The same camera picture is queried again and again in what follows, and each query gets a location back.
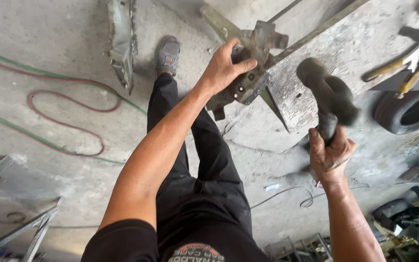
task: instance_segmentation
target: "person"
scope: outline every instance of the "person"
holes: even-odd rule
[[[267,262],[252,237],[250,206],[207,101],[254,59],[233,64],[231,39],[213,55],[195,87],[179,102],[173,79],[181,47],[166,38],[157,54],[156,82],[148,107],[148,134],[134,150],[114,186],[82,262]],[[189,174],[184,139],[189,130],[200,158],[198,178]],[[334,261],[385,261],[348,189],[346,164],[356,144],[338,126],[332,144],[309,130],[311,167],[329,201]]]

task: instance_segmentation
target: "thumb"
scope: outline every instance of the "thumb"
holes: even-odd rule
[[[316,128],[308,130],[308,137],[310,138],[310,153],[312,155],[317,155],[324,151],[324,140]]]
[[[257,67],[258,62],[256,59],[251,58],[251,59],[247,59],[245,61],[242,61],[238,64],[234,65],[235,71],[237,73],[237,75],[246,73],[250,70],[252,70],[253,68]]]

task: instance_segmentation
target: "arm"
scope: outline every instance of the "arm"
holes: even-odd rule
[[[334,261],[385,262],[381,247],[350,191],[345,168],[357,148],[347,139],[346,129],[337,125],[334,140],[324,146],[319,132],[312,128],[311,167],[319,176],[329,203],[330,237]]]
[[[174,164],[182,143],[206,102],[239,74],[256,67],[250,59],[232,64],[232,39],[215,52],[196,86],[134,150],[117,178],[98,230],[125,219],[140,219],[156,229],[156,193]]]

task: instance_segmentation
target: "hand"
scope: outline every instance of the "hand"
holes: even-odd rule
[[[326,189],[329,186],[340,185],[346,180],[345,169],[347,163],[357,148],[357,144],[347,138],[346,128],[337,125],[336,134],[330,146],[324,145],[324,140],[318,130],[311,128],[310,163],[319,180]]]
[[[218,48],[198,81],[202,87],[209,89],[211,95],[219,93],[234,81],[237,76],[257,66],[257,61],[253,58],[238,64],[232,64],[230,55],[232,49],[239,43],[239,39],[232,38],[225,45]]]

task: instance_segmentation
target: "foot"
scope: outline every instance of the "foot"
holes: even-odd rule
[[[174,77],[179,64],[181,45],[173,36],[168,36],[160,42],[156,56],[156,78],[163,73]]]

